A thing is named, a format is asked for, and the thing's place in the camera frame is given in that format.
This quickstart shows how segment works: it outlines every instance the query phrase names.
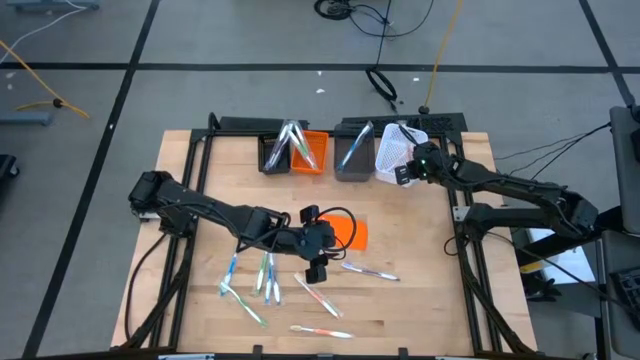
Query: floor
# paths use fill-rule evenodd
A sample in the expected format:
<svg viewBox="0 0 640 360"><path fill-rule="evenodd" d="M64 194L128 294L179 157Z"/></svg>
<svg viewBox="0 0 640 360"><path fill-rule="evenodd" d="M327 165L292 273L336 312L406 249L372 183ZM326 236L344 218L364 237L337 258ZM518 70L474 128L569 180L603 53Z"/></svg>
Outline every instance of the floor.
<svg viewBox="0 0 640 360"><path fill-rule="evenodd" d="M454 1L434 1L424 26L383 46L381 64L393 65L385 74L402 100L400 113L416 113L423 103L455 8ZM17 156L22 171L0 208L0 357L22 355L58 256L73 244L46 331L29 349L53 355L108 348L138 230L126 196L154 166L163 131L203 127L210 111L307 119L316 129L343 117L391 114L362 71L375 61L379 40L348 20L320 18L312 3L102 0L99 10L73 15L16 48L91 119L57 110L49 127L0 127L0 153ZM381 11L386 5L361 3ZM412 28L428 4L393 2L393 26ZM604 124L610 107L624 105L625 86L640 94L639 11L634 0L466 1L442 58L447 66L432 112L463 112L471 131L489 133L495 156ZM12 43L59 14L0 6L0 39ZM371 19L357 20L379 31ZM18 65L0 65L0 109L47 99ZM498 166L510 171L537 155ZM607 209L619 201L614 173L611 137L602 131L540 179L569 185ZM565 357L595 350L591 318L549 304L530 308L540 350Z"/></svg>

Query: yellow cable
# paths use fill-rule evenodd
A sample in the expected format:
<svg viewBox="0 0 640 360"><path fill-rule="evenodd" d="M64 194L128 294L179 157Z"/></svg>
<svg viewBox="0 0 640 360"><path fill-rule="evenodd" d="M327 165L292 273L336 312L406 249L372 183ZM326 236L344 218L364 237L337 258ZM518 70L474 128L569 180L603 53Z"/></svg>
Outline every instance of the yellow cable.
<svg viewBox="0 0 640 360"><path fill-rule="evenodd" d="M53 89L51 89L49 87L49 85L47 85L41 78L40 76L38 76L38 74L36 74L35 71L33 71L29 65L27 65L24 60L22 60L20 58L20 56L18 56L18 54L16 54L15 52L13 52L13 50L11 50L11 48L9 48L7 46L7 44L4 43L4 41L0 40L0 46L2 46L9 54L11 54L11 56L13 56L16 60L18 60L18 62L20 63L20 65L22 65L22 67L24 67L27 71L29 71L29 73L31 74L31 76L33 76L39 83L40 85L42 85L42 87L44 87L51 95L53 95L56 99L60 99L60 101L62 101L62 106L66 106L69 109L71 109L72 111L74 111L75 113L77 113L78 115L82 116L85 119L89 118L89 114L87 114L84 110L71 105L71 103L69 103L67 100L63 99L62 96L58 95L58 93L56 93L55 91L53 91ZM32 103L32 104L27 104L27 105L23 105L23 106L19 106L18 109L25 109L25 108L30 108L32 106L36 106L36 105L42 105L44 102L37 102L37 103Z"/></svg>
<svg viewBox="0 0 640 360"><path fill-rule="evenodd" d="M26 110L35 106L39 106L39 105L51 105L51 101L38 101L35 103L31 103L31 104L25 104L25 105L21 105L18 106L15 110L16 111L22 111L22 110Z"/></svg>
<svg viewBox="0 0 640 360"><path fill-rule="evenodd" d="M431 72L431 80L429 80L429 91L427 92L427 99L424 101L424 106L429 105L429 100L431 100L431 93L433 92L433 85L436 82L436 75L438 73L438 65L440 64L440 58L444 53L444 49L447 47L447 42L449 41L449 37L451 37L451 33L453 32L453 28L456 26L456 20L458 19L458 14L460 13L460 9L462 8L463 0L458 0L458 4L456 5L456 10L451 17L451 21L449 22L449 27L447 28L447 32L444 34L444 38L442 39L442 43L440 44L440 49L438 50L438 56L436 56L436 63L433 65L433 71Z"/></svg>

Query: plastic bin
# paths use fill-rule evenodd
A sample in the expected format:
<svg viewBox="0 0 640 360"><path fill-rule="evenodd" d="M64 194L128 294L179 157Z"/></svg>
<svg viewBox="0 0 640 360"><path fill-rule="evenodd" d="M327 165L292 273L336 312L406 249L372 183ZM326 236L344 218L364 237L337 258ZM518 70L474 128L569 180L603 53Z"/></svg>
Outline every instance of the plastic bin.
<svg viewBox="0 0 640 360"><path fill-rule="evenodd" d="M293 148L293 158L291 159L291 169L295 172L303 174L322 174L324 172L324 166L327 160L327 147L329 146L329 134L321 131L303 131L304 136L307 138L311 152L316 158L318 169L312 169L307 162L302 158L302 155L298 152L298 149Z"/></svg>
<svg viewBox="0 0 640 360"><path fill-rule="evenodd" d="M291 150L289 150L289 145L284 148L282 154L280 155L280 159L278 159L278 163L269 171L264 170L264 164L269 160L269 156L271 155L271 151L273 150L273 145L278 138L278 133L268 133L258 135L258 171L265 175L272 174L286 174L289 172L291 168Z"/></svg>
<svg viewBox="0 0 640 360"><path fill-rule="evenodd" d="M365 135L362 144L351 155L344 170L341 172L337 170L338 165L344 159L362 128L363 126L359 125L338 124L334 129L333 169L338 181L365 182L369 180L371 174L376 170L374 131L369 131Z"/></svg>
<svg viewBox="0 0 640 360"><path fill-rule="evenodd" d="M415 138L418 144L429 141L427 133L410 127L405 127L409 133ZM378 156L376 157L376 179L396 184L395 168L402 166L413 159L414 145L402 134L398 124L389 124L385 126ZM403 185L409 187L417 180L411 180L410 183Z"/></svg>

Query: white cable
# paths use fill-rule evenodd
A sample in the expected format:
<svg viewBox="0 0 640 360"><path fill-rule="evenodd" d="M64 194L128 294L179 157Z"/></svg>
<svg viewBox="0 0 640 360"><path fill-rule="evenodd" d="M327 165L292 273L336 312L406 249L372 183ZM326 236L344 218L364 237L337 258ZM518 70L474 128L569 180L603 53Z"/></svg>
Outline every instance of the white cable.
<svg viewBox="0 0 640 360"><path fill-rule="evenodd" d="M66 2L67 2L67 4L71 5L72 7L76 8L76 9L78 9L78 10L85 10L85 9L86 9L86 7L85 7L85 6L79 6L79 5L76 5L76 4L72 3L72 2L71 2L71 1L69 1L69 0L64 0L64 1L66 1Z"/></svg>
<svg viewBox="0 0 640 360"><path fill-rule="evenodd" d="M28 33L26 33L26 34L24 34L24 35L20 36L20 37L18 38L18 40L16 40L16 41L13 43L13 45L11 45L10 49L11 49L11 50L13 50L13 49L14 49L14 48L15 48L15 47L20 43L20 41L22 41L22 40L24 40L24 39L28 38L29 36L34 35L34 34L37 34L37 33L39 33L39 32L40 32L40 31L42 31L42 30L46 30L46 29L48 29L48 28L52 27L53 25L57 24L58 22L60 22L60 21L64 20L65 18L67 18L67 17L69 17L69 16L71 16L71 15L77 14L77 13L79 13L79 12L84 11L84 10L86 10L86 9L87 9L87 8L86 8L86 7L84 7L84 6L78 6L78 5L76 5L76 4L73 4L73 3L72 3L71 1L69 1L69 0L65 0L65 1L67 2L67 4L71 5L72 7L76 8L77 10L74 10L74 11L68 12L68 13L66 13L66 14L64 14L64 15L62 15L62 16L60 16L59 18L57 18L57 19L53 20L53 21L52 21L52 22L50 22L49 24L47 24L47 25L45 25L45 26L43 26L43 27L41 27L41 28L35 29L35 30L33 30L33 31L30 31L30 32L28 32ZM5 54L4 54L4 56L0 59L0 64L2 64L2 63L7 59L7 57L8 57L8 56L9 56L9 52L5 53Z"/></svg>

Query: white mesh basket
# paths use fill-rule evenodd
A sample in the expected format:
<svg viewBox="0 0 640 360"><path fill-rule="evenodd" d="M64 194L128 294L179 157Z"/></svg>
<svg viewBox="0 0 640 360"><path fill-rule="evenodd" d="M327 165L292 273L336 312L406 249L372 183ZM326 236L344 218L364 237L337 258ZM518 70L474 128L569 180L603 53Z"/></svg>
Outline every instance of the white mesh basket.
<svg viewBox="0 0 640 360"><path fill-rule="evenodd" d="M405 126L418 144L429 140L424 131ZM396 184L395 168L413 160L413 145L400 131L398 124L389 124L384 127L378 156L376 156L376 173L378 180ZM412 185L416 180L411 180L405 187Z"/></svg>

